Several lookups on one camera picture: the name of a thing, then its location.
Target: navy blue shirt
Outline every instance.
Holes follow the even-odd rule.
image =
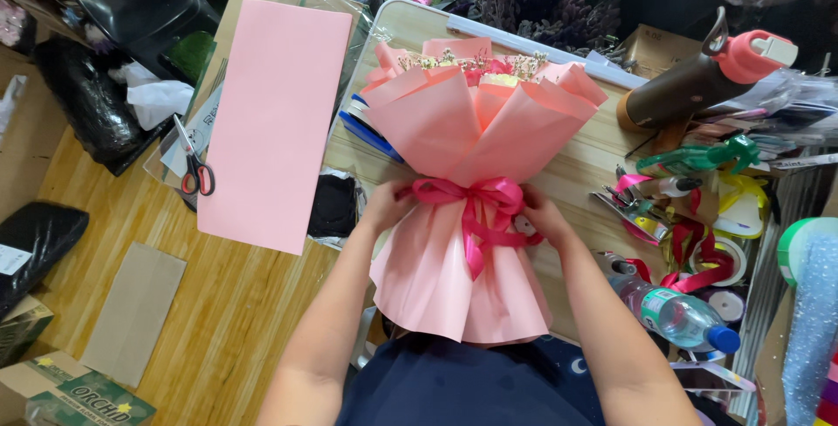
[[[338,426],[604,426],[577,346],[549,336],[489,350],[410,333],[352,380]]]

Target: hand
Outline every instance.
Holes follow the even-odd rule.
[[[524,191],[524,203],[526,204],[526,207],[521,210],[521,215],[525,216],[529,223],[554,247],[558,238],[571,230],[570,225],[561,215],[556,204],[545,196],[544,192],[541,192],[538,187],[531,184],[522,184],[520,188]]]
[[[358,226],[369,227],[376,235],[393,227],[416,206],[418,200],[413,194],[398,198],[399,192],[409,189],[411,185],[412,182],[392,181],[376,187]]]

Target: person's arm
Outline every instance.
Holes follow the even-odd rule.
[[[670,364],[585,243],[539,189],[521,188],[523,215],[559,251],[581,349],[608,426],[701,425]]]
[[[320,292],[288,340],[267,390],[257,426],[334,424],[361,322],[375,241],[414,206],[396,194],[408,183],[380,185]]]

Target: flower bouquet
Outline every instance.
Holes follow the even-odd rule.
[[[489,38],[375,47],[364,113],[420,174],[420,204],[373,262],[374,302],[411,331],[503,343],[545,335],[550,310],[515,230],[518,183],[538,173],[608,96],[583,65],[491,55]]]

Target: scissors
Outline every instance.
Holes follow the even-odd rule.
[[[215,175],[212,174],[212,168],[198,159],[195,148],[189,141],[189,135],[177,116],[174,117],[174,126],[180,135],[180,146],[186,151],[186,174],[180,181],[180,189],[189,196],[198,191],[202,196],[212,195],[215,192]]]

